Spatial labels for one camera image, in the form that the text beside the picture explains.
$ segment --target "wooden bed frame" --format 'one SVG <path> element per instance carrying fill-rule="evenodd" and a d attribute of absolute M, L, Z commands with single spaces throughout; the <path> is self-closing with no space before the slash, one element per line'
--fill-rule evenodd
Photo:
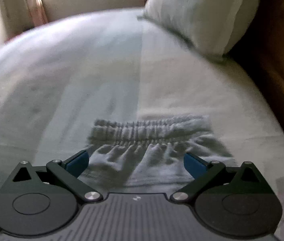
<path fill-rule="evenodd" d="M 258 86 L 284 131 L 284 0 L 261 0 L 248 31 L 230 53 Z"/>

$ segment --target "white pillowcase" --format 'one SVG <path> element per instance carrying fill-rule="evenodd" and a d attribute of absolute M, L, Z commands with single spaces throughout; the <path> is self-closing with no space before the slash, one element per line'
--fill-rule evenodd
<path fill-rule="evenodd" d="M 192 41 L 199 52 L 223 55 L 244 35 L 259 0 L 148 0 L 145 16 Z"/>

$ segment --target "wrinkled fabric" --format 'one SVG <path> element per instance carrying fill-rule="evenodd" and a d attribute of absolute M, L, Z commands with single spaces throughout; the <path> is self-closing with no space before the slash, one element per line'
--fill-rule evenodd
<path fill-rule="evenodd" d="M 193 180 L 183 164 L 187 152 L 208 162 L 236 165 L 206 116 L 127 123 L 97 120 L 89 140 L 91 157 L 81 180 L 104 193 L 170 195 Z"/>

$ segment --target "silver bolt head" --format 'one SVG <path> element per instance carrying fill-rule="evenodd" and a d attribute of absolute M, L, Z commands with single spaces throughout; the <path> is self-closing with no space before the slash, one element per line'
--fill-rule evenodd
<path fill-rule="evenodd" d="M 95 192 L 95 191 L 90 191 L 90 192 L 87 192 L 84 197 L 88 200 L 97 200 L 99 199 L 101 196 L 100 193 L 98 192 Z"/>
<path fill-rule="evenodd" d="M 187 193 L 184 192 L 175 192 L 172 195 L 172 198 L 177 201 L 186 200 L 189 197 Z"/>

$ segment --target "mattress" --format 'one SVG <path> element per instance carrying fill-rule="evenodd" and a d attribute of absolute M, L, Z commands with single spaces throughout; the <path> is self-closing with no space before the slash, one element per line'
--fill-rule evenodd
<path fill-rule="evenodd" d="M 284 209 L 284 134 L 253 81 L 232 59 L 205 59 L 142 12 L 71 17 L 0 49 L 0 186 L 21 160 L 45 165 L 86 148 L 96 119 L 206 115 Z M 276 235 L 284 240 L 284 213 Z"/>

